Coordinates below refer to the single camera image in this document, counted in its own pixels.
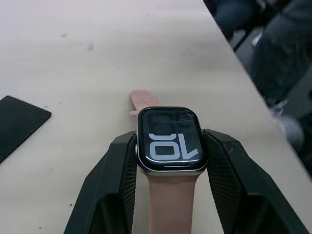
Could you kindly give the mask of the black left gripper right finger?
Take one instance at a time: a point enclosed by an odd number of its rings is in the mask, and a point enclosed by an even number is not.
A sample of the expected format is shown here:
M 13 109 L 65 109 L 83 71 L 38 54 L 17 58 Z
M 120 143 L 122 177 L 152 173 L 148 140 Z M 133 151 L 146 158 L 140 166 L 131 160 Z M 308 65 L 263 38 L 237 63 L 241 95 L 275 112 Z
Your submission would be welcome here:
M 209 129 L 203 136 L 208 178 L 224 233 L 308 233 L 271 176 L 238 140 Z

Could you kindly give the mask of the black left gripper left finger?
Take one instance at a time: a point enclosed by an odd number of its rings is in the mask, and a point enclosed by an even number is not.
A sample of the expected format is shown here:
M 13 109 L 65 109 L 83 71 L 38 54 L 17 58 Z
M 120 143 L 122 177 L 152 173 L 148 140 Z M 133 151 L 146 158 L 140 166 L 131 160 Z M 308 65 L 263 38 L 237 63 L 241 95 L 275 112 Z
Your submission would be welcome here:
M 85 178 L 65 228 L 67 234 L 130 234 L 132 232 L 137 136 L 116 137 Z

